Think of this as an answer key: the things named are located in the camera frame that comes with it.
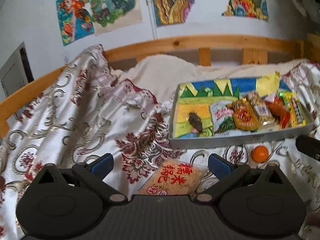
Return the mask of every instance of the bed sheet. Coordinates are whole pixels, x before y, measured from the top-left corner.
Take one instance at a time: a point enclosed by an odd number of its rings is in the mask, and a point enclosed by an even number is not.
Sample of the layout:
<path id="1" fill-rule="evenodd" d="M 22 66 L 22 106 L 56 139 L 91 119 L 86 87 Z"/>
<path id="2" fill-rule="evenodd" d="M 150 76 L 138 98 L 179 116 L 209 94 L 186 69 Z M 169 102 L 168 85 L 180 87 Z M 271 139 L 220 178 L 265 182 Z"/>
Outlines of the bed sheet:
<path id="1" fill-rule="evenodd" d="M 264 168 L 270 162 L 280 165 L 308 208 L 300 235 L 318 239 L 319 230 L 313 225 L 319 217 L 320 165 L 299 153 L 293 139 L 264 143 L 272 157 L 268 163 L 257 164 L 250 157 L 255 144 L 172 150 L 168 122 L 179 83 L 277 70 L 312 112 L 312 136 L 319 138 L 319 69 L 319 64 L 305 60 L 237 68 L 195 67 L 182 59 L 159 55 L 147 57 L 124 73 L 108 67 L 102 46 L 88 48 L 27 106 L 0 146 L 0 237 L 16 240 L 23 236 L 15 206 L 45 163 L 66 168 L 111 153 L 115 166 L 104 181 L 130 197 L 167 158 L 206 165 L 208 156 L 217 153 L 251 167 Z M 208 172 L 197 192 L 217 181 Z"/>

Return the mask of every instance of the cartoon face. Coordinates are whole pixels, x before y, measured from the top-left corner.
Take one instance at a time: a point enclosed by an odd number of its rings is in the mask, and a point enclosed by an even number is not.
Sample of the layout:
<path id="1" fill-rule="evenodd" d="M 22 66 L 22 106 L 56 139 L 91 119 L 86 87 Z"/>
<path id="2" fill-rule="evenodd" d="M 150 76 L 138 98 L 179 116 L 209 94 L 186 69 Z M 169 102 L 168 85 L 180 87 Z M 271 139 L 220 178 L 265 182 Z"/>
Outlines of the cartoon face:
<path id="1" fill-rule="evenodd" d="M 65 3 L 65 8 L 67 10 L 70 10 L 72 6 L 72 0 L 64 0 L 64 3 Z"/>

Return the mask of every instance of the bed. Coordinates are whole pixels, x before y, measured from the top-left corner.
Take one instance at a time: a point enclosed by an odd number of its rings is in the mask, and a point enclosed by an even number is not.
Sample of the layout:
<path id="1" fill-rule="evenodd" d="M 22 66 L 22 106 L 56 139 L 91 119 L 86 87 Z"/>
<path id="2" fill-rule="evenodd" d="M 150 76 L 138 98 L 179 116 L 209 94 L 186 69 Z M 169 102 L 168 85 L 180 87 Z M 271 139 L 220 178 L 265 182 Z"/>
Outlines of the bed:
<path id="1" fill-rule="evenodd" d="M 236 68 L 210 67 L 210 48 L 242 49 L 243 64 Z M 200 65 L 165 55 L 181 49 L 198 49 Z M 269 51 L 288 53 L 294 60 L 268 64 Z M 167 158 L 206 165 L 208 156 L 217 153 L 227 160 L 238 156 L 253 168 L 275 163 L 306 203 L 308 215 L 300 235 L 317 239 L 320 165 L 299 153 L 293 139 L 264 143 L 272 156 L 268 162 L 257 164 L 250 159 L 254 144 L 172 150 L 167 137 L 179 83 L 279 71 L 314 117 L 311 136 L 320 138 L 320 65 L 309 61 L 320 60 L 319 52 L 308 41 L 244 35 L 172 37 L 107 51 L 101 45 L 84 50 L 70 64 L 29 83 L 0 103 L 0 238 L 16 240 L 23 236 L 15 206 L 45 163 L 66 168 L 110 152 L 115 168 L 104 181 L 127 196 L 134 194 Z M 108 62 L 127 58 L 138 62 L 127 72 L 108 67 Z M 25 105 L 10 129 L 6 120 Z M 216 182 L 207 172 L 197 192 Z"/>

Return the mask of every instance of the orange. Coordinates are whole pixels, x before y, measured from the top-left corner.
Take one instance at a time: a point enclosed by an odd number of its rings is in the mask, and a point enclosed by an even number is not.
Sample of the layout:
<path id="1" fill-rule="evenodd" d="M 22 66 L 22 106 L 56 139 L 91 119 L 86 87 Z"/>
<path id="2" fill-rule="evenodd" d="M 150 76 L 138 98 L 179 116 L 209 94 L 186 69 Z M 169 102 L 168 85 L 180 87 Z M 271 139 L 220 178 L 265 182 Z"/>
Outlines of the orange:
<path id="1" fill-rule="evenodd" d="M 264 163 L 269 157 L 269 151 L 266 147 L 259 145 L 253 149 L 251 157 L 256 163 Z"/>

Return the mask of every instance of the floral bedspread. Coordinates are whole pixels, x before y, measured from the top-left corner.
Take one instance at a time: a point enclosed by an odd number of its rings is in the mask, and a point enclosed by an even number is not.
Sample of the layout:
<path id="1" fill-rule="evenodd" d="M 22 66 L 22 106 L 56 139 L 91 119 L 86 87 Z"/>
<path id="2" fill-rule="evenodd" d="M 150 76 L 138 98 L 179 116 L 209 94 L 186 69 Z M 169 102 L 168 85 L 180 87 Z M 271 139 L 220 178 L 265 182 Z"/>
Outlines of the floral bedspread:
<path id="1" fill-rule="evenodd" d="M 282 78 L 311 111 L 311 136 L 320 138 L 320 65 L 301 63 Z M 294 139 L 263 143 L 271 156 L 262 164 L 251 159 L 250 152 L 257 144 L 172 150 L 168 141 L 172 103 L 173 98 L 158 103 L 155 95 L 129 79 L 119 81 L 103 57 L 102 46 L 85 50 L 27 106 L 0 146 L 0 238 L 23 236 L 15 207 L 45 163 L 67 168 L 92 162 L 105 153 L 113 155 L 115 164 L 104 181 L 129 197 L 167 158 L 206 165 L 208 156 L 217 153 L 253 168 L 276 163 L 306 203 L 308 215 L 300 235 L 318 238 L 319 162 L 298 152 Z M 217 181 L 208 172 L 196 191 Z"/>

